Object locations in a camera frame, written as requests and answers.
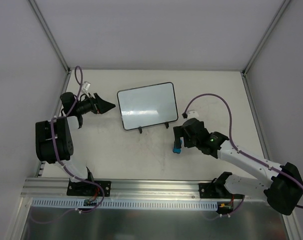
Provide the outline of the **blue whiteboard eraser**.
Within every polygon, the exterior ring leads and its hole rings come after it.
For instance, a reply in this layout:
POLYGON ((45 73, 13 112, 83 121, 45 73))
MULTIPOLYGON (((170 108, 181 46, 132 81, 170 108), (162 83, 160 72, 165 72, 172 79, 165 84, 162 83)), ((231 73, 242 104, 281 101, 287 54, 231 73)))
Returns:
POLYGON ((175 154, 180 154, 181 153, 181 149, 182 149, 182 140, 180 139, 179 141, 174 141, 174 144, 173 144, 173 149, 172 149, 172 152, 175 153, 175 154))

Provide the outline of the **small black-framed whiteboard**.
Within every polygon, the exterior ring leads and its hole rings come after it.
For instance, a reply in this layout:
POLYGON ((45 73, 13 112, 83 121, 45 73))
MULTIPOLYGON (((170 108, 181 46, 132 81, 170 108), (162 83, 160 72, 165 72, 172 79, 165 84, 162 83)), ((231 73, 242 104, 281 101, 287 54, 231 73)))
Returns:
POLYGON ((123 129, 126 131, 162 125, 179 119, 172 82, 129 88, 117 92, 123 129))

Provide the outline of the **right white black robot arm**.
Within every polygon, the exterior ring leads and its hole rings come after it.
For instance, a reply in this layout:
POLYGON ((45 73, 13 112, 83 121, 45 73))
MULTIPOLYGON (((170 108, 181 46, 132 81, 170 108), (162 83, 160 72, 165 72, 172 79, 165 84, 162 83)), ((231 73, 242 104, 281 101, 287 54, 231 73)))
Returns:
POLYGON ((222 173, 216 180, 215 192, 221 198, 230 194, 247 195, 267 201, 278 213, 289 216, 298 207, 303 196, 303 180, 298 168, 288 162, 281 165, 257 158, 239 149, 226 135, 209 132, 203 121, 188 119, 173 127, 173 152, 182 147, 197 148, 204 155, 228 162, 251 175, 240 177, 231 172, 222 173))

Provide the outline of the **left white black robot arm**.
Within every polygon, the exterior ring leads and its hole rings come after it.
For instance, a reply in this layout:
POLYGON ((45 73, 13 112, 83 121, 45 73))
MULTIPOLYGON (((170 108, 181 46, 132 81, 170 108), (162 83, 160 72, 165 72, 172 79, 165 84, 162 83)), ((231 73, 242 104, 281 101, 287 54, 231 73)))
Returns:
POLYGON ((83 96, 84 99, 79 100, 72 92, 63 93, 60 96, 63 115, 35 124, 35 150, 41 162, 60 167, 69 176, 70 182, 79 183, 78 189, 84 195, 91 195, 95 192, 96 183, 89 168, 72 157, 74 143, 71 131, 82 128, 83 115, 105 114, 116 105, 97 93, 84 93, 83 96))

